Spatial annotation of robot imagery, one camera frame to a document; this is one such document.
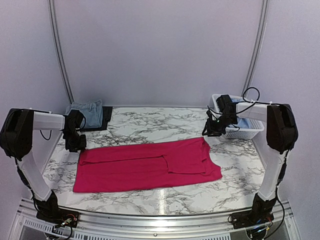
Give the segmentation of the magenta t-shirt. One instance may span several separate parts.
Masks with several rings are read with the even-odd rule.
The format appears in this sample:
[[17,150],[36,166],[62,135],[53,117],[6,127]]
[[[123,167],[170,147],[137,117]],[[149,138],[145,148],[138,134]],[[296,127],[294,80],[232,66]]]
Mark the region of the magenta t-shirt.
[[203,137],[88,149],[79,155],[74,193],[116,193],[217,181],[221,168]]

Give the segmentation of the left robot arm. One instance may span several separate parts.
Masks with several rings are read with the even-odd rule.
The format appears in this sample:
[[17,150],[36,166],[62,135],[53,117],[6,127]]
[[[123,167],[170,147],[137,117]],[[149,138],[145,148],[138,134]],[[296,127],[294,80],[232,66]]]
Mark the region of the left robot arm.
[[41,216],[58,223],[63,219],[63,211],[58,206],[58,198],[47,185],[34,159],[33,132],[57,130],[62,132],[65,149],[71,153],[85,150],[86,136],[79,134],[84,115],[79,110],[71,110],[67,115],[54,114],[34,109],[12,108],[9,110],[0,131],[0,147],[14,159],[18,175],[30,190],[33,202]]

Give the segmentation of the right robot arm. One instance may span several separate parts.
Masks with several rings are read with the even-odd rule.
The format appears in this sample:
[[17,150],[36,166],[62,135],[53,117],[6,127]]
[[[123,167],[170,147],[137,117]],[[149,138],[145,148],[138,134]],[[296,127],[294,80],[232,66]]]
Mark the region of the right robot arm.
[[278,186],[282,182],[289,152],[298,139],[298,128],[289,104],[247,100],[233,102],[228,94],[213,94],[207,107],[208,119],[202,134],[220,137],[226,129],[237,124],[239,118],[252,119],[266,124],[266,142],[271,152],[262,184],[255,194],[252,208],[246,214],[252,224],[258,224],[272,211],[278,199]]

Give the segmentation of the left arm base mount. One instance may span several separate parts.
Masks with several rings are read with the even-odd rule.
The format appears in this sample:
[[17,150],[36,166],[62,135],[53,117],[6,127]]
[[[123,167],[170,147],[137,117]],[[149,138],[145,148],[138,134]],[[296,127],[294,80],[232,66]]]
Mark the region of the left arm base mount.
[[58,212],[58,216],[54,217],[48,217],[44,216],[42,213],[39,211],[36,214],[36,218],[53,223],[58,227],[72,227],[76,228],[78,225],[80,213],[78,211],[73,211],[73,210],[68,210],[68,209],[63,209],[61,208],[60,211]]

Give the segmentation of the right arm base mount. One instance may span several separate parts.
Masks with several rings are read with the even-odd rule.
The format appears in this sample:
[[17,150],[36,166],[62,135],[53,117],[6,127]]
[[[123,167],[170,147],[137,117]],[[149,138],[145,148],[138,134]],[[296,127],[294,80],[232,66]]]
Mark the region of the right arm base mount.
[[233,225],[234,229],[241,229],[271,223],[274,220],[274,215],[270,211],[263,212],[261,215],[258,215],[252,210],[246,210],[232,213],[229,215],[227,220]]

